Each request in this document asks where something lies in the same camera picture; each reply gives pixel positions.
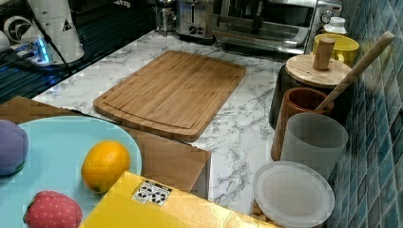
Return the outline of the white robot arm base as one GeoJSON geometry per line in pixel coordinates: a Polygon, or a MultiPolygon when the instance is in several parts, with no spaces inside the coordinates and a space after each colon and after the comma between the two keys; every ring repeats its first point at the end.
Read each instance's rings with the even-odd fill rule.
{"type": "Polygon", "coordinates": [[[70,64],[85,55],[68,0],[28,0],[28,3],[35,17],[28,38],[39,47],[39,65],[70,64]]]}

